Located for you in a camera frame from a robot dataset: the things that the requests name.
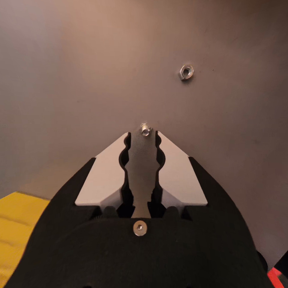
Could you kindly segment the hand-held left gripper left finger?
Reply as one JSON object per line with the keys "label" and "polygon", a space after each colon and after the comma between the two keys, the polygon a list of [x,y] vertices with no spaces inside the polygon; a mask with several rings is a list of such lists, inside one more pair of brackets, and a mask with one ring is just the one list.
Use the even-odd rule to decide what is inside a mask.
{"label": "hand-held left gripper left finger", "polygon": [[77,206],[115,208],[120,218],[132,217],[132,192],[126,165],[131,133],[126,132],[95,157],[91,170],[75,200]]}

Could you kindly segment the silver hex nut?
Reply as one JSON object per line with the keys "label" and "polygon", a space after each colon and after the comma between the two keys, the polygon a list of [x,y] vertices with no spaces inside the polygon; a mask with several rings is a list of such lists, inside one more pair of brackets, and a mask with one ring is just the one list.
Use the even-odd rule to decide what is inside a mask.
{"label": "silver hex nut", "polygon": [[194,68],[191,64],[185,64],[179,70],[178,76],[181,81],[189,81],[194,74]]}

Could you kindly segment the red object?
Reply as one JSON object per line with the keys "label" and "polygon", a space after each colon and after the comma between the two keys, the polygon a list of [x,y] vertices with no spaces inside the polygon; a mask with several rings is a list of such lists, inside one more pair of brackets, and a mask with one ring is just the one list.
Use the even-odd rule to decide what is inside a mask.
{"label": "red object", "polygon": [[267,275],[274,288],[288,287],[288,279],[276,268],[271,268]]}

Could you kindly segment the silver hex bolt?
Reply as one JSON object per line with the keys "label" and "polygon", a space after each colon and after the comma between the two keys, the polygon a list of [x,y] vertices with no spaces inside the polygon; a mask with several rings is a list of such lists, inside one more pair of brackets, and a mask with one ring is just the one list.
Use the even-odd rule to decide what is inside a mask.
{"label": "silver hex bolt", "polygon": [[152,130],[153,128],[147,122],[140,124],[140,132],[141,135],[144,137],[148,137],[151,134]]}

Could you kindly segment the yellow bin with black divider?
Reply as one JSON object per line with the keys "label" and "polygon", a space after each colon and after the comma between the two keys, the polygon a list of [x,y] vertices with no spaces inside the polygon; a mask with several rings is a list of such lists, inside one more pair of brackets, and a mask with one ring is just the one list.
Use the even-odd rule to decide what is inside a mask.
{"label": "yellow bin with black divider", "polygon": [[31,233],[50,200],[13,192],[0,199],[0,287],[21,260]]}

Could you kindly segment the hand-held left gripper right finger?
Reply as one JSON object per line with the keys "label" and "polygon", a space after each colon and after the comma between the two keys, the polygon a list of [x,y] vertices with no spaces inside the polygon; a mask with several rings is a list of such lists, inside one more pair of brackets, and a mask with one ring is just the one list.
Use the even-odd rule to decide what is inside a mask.
{"label": "hand-held left gripper right finger", "polygon": [[169,207],[175,207],[182,215],[185,207],[205,207],[208,201],[200,186],[189,156],[156,131],[155,186],[147,207],[151,218],[162,218]]}

